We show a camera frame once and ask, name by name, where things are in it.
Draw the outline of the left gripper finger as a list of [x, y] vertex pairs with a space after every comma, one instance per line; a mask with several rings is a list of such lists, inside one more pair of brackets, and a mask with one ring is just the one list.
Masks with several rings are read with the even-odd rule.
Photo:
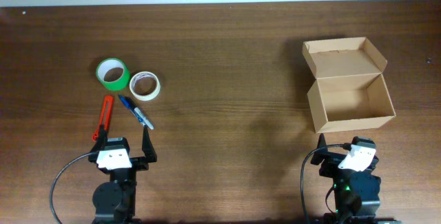
[[144, 125], [143, 126], [143, 138], [142, 138], [142, 151], [145, 155], [145, 158], [147, 159], [148, 163], [155, 163], [157, 162], [157, 155], [154, 150], [154, 147], [152, 145], [152, 142], [150, 140], [149, 128]]
[[104, 129], [104, 127], [99, 128], [99, 136], [96, 139], [95, 145], [92, 147], [93, 152], [99, 152], [103, 150], [107, 143], [107, 131]]

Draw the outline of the orange utility knife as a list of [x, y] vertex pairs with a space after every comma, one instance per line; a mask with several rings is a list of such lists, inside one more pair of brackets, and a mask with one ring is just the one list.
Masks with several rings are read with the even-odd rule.
[[98, 139], [100, 128], [103, 128], [106, 132], [109, 130], [113, 103], [114, 103], [114, 97], [112, 95], [104, 96], [103, 105], [101, 108], [101, 114], [99, 117], [99, 125], [98, 128], [95, 130], [94, 134], [92, 135], [93, 141], [96, 141]]

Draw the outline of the brown cardboard box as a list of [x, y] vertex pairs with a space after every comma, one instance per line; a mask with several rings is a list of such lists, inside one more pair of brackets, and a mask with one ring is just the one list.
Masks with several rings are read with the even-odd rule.
[[315, 78], [307, 93], [315, 132], [374, 129], [396, 117], [387, 60], [368, 38], [305, 41], [302, 54]]

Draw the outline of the beige masking tape roll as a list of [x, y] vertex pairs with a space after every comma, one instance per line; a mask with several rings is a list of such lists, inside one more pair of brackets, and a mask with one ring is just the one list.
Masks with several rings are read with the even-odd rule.
[[[152, 92], [149, 94], [138, 94], [135, 92], [135, 86], [136, 84], [144, 78], [151, 78], [155, 81], [156, 86], [153, 89]], [[129, 82], [129, 89], [130, 92], [134, 95], [134, 97], [140, 101], [151, 101], [152, 99], [156, 98], [159, 95], [159, 92], [161, 91], [161, 83], [159, 81], [159, 78], [153, 73], [148, 71], [141, 71], [136, 73]]]

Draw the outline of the green tape roll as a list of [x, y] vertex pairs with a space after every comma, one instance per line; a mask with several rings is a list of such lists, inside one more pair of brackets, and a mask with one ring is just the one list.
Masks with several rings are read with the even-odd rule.
[[[122, 69], [122, 74], [113, 81], [106, 81], [105, 75], [113, 69]], [[130, 72], [124, 62], [117, 58], [104, 59], [96, 68], [96, 77], [103, 86], [111, 91], [122, 90], [130, 81]]]

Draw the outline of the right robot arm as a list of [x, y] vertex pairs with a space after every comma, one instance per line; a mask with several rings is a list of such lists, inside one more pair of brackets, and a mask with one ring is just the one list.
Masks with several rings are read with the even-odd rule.
[[319, 165], [319, 175], [331, 178], [333, 185], [327, 195], [334, 195], [335, 210], [324, 214], [322, 223], [328, 224], [394, 224], [394, 218], [378, 218], [381, 178], [374, 176], [379, 162], [376, 144], [367, 138], [355, 136], [350, 143], [338, 147], [346, 154], [330, 152], [324, 134], [318, 138], [311, 164]]

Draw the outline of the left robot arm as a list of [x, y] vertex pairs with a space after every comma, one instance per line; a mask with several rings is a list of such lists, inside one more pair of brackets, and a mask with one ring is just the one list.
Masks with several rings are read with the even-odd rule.
[[149, 136], [149, 128], [143, 127], [143, 156], [130, 157], [130, 147], [124, 137], [107, 137], [107, 131], [99, 128], [99, 136], [90, 150], [88, 161], [96, 164], [102, 173], [110, 176], [108, 182], [98, 186], [92, 196], [96, 209], [94, 223], [140, 223], [136, 212], [136, 175], [157, 162], [157, 155]]

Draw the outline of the blue ballpoint pen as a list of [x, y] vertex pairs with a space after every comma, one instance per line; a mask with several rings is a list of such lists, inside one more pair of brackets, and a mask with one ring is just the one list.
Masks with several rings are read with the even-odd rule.
[[138, 119], [140, 124], [144, 126], [147, 125], [141, 111], [135, 106], [134, 102], [129, 97], [120, 94], [119, 99], [122, 104]]

